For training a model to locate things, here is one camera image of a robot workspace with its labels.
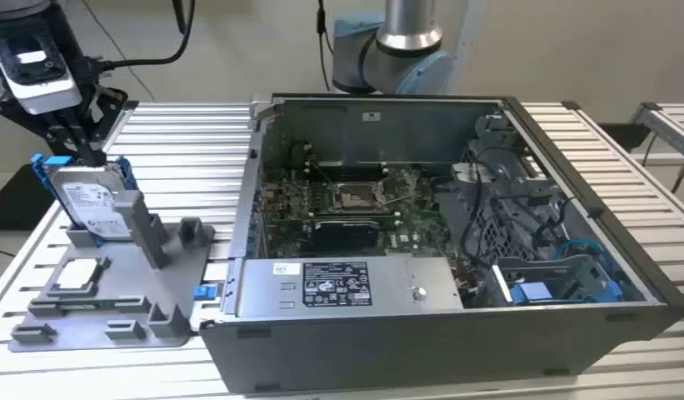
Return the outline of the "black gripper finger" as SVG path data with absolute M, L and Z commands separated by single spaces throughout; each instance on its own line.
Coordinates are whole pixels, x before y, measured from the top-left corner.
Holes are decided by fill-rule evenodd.
M 95 86 L 91 102 L 84 109 L 79 139 L 79 154 L 86 165 L 103 165 L 103 145 L 126 105 L 126 92 L 104 86 Z
M 32 115 L 26 112 L 10 89 L 0 93 L 0 116 L 39 136 L 55 155 L 70 155 L 83 165 L 96 164 L 91 146 L 95 123 L 88 106 L 76 105 Z

